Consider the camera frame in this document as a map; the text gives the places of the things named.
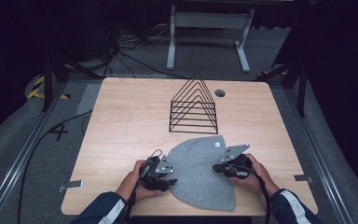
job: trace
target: hand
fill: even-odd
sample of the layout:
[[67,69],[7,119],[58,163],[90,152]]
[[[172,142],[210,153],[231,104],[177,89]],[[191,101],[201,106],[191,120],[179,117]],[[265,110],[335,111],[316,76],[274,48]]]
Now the hand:
[[[261,178],[266,183],[268,196],[271,197],[272,194],[274,194],[276,191],[279,190],[279,188],[274,183],[274,181],[272,181],[266,167],[264,167],[262,163],[258,162],[252,154],[248,153],[245,154],[245,156],[251,160],[253,167],[255,168],[255,171],[257,172],[258,175],[261,176]],[[263,193],[263,190],[261,189],[260,184],[254,174],[250,174],[248,177],[244,179],[239,179],[237,177],[230,177],[229,180],[233,185],[250,188],[260,194]]]
[[[145,161],[137,161],[133,167],[133,171],[129,172],[124,180],[121,182],[120,186],[116,190],[116,194],[120,195],[126,202],[129,200],[132,190],[135,187],[136,181],[139,178],[139,173],[142,167],[145,165]],[[145,198],[157,197],[162,193],[160,190],[147,190],[144,187],[140,186],[136,190],[136,200],[138,203]]]

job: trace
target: wooden table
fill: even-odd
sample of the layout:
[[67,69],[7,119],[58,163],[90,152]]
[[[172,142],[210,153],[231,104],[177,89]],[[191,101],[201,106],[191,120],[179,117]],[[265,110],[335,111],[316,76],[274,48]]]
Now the wooden table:
[[[170,105],[186,83],[179,79],[106,78],[98,95],[71,181],[83,180],[81,189],[68,189],[62,203],[66,215],[77,215],[100,193],[115,191],[137,160],[156,149],[171,148],[201,133],[170,133]],[[269,86],[262,82],[205,81],[216,105],[219,134],[226,145],[250,144],[252,153],[281,188],[297,194],[314,213],[317,206]],[[215,90],[223,90],[217,97]],[[233,212],[210,211],[182,203],[169,191],[133,206],[134,216],[262,216],[262,195],[235,187]]]

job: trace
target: sleeve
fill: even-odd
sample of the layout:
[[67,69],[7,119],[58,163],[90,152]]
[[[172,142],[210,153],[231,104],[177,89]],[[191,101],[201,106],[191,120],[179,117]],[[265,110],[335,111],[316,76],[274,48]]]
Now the sleeve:
[[114,223],[125,216],[125,200],[114,192],[100,194],[70,224]]
[[278,219],[278,223],[322,223],[293,192],[287,189],[280,189],[272,195],[271,212]]

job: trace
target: black wire rack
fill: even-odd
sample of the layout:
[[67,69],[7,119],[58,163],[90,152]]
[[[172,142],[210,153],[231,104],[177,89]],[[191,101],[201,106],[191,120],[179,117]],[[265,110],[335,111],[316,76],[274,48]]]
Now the black wire rack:
[[218,134],[215,103],[200,73],[171,100],[170,132]]

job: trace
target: felt shape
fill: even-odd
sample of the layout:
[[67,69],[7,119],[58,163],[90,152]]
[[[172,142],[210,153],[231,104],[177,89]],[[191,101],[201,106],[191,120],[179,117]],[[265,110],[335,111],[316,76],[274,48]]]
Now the felt shape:
[[198,208],[233,211],[234,189],[228,178],[213,170],[226,150],[221,135],[190,139],[174,147],[167,158],[173,172],[165,179],[178,179],[170,186],[179,200]]

